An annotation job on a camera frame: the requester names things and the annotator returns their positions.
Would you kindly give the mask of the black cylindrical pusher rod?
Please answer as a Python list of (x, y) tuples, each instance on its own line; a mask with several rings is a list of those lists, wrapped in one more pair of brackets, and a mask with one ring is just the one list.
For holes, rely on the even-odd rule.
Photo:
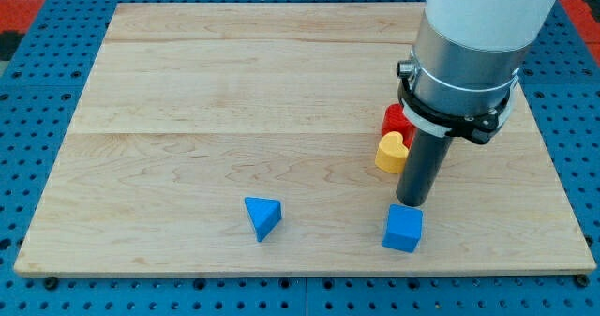
[(452, 141), (451, 137), (416, 131), (397, 184), (396, 195), (401, 203), (417, 207), (425, 202)]

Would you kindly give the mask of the black clamp bracket on arm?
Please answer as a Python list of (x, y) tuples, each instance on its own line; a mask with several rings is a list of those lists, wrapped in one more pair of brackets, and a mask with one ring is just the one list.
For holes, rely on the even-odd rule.
[(511, 85), (499, 104), (483, 114), (453, 115), (430, 108), (414, 94), (408, 78), (401, 78), (397, 91), (403, 115), (417, 128), (437, 138), (461, 137), (475, 144), (487, 144), (510, 116), (515, 96)]

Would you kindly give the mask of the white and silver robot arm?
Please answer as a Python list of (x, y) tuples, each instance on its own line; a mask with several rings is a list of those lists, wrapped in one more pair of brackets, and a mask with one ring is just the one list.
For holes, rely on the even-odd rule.
[(556, 0), (426, 0), (398, 101), (416, 127), (396, 196), (426, 200), (455, 138), (488, 143), (512, 112), (519, 69)]

